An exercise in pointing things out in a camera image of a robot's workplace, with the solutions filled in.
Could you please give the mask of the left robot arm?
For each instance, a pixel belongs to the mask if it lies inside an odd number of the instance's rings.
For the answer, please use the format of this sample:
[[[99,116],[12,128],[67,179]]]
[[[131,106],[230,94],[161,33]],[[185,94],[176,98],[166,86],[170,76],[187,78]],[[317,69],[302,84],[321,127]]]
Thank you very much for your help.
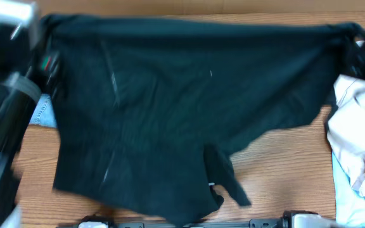
[[[44,86],[36,58],[26,31],[0,25],[0,226],[16,207],[20,177],[12,163]]]

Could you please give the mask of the black shorts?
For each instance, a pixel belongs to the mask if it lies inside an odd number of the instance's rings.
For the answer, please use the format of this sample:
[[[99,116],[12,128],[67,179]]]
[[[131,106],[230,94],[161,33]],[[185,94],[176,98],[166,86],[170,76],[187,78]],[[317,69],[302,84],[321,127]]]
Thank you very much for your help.
[[[178,226],[220,208],[213,185],[250,204],[230,156],[311,123],[362,33],[86,15],[42,24],[64,81],[54,187]]]

